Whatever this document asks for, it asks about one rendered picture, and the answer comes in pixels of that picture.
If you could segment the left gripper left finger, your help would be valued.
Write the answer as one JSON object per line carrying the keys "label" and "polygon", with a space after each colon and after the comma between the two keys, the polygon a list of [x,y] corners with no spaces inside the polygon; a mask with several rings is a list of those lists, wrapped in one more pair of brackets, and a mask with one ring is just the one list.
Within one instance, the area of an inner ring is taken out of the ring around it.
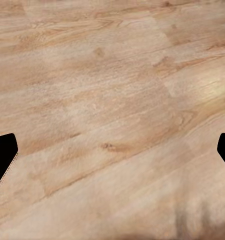
{"label": "left gripper left finger", "polygon": [[13,133],[0,136],[0,180],[17,152],[17,140]]}

